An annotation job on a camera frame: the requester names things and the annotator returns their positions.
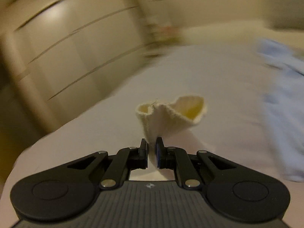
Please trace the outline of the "cream knitted sweater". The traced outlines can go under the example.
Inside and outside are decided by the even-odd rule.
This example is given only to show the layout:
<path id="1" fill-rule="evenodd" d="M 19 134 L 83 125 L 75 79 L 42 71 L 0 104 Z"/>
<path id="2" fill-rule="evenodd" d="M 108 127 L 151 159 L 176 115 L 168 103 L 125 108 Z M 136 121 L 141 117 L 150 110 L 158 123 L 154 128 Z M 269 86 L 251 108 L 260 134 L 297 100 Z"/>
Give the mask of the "cream knitted sweater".
<path id="1" fill-rule="evenodd" d="M 207 107 L 204 98 L 198 95 L 180 96 L 171 103 L 154 101 L 140 104 L 135 113 L 148 143 L 148 176 L 152 180 L 172 180 L 174 173 L 169 169 L 157 168 L 156 140 L 162 137 L 170 146 L 194 153 L 204 145 L 191 129 L 200 124 Z"/>

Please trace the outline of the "white bed sheet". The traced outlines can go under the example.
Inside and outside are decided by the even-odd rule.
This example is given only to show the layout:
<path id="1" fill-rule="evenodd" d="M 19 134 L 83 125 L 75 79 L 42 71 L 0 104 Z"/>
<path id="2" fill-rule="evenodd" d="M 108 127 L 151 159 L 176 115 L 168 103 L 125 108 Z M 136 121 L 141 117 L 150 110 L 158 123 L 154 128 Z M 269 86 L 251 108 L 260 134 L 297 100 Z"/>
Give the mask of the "white bed sheet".
<path id="1" fill-rule="evenodd" d="M 176 46 L 17 159 L 1 227 L 303 227 L 264 44 Z"/>

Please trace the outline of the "light blue garment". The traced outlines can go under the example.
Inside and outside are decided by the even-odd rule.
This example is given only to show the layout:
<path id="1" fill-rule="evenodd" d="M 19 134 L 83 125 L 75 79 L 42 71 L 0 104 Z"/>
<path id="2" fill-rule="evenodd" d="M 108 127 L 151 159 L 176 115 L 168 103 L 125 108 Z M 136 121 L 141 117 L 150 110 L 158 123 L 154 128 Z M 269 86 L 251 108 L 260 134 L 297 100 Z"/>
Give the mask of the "light blue garment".
<path id="1" fill-rule="evenodd" d="M 303 182 L 303 58 L 277 41 L 262 39 L 258 54 L 275 70 L 263 97 L 264 125 L 282 176 Z"/>

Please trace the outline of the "cream wardrobe with panel doors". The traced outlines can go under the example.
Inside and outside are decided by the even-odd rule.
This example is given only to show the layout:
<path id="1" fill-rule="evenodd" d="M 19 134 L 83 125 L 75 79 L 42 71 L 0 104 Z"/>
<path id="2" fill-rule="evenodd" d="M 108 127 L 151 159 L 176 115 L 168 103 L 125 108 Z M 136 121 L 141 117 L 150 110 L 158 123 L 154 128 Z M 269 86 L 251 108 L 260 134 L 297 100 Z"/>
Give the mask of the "cream wardrobe with panel doors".
<path id="1" fill-rule="evenodd" d="M 1 53 L 39 125 L 53 132 L 145 64 L 139 0 L 8 0 Z"/>

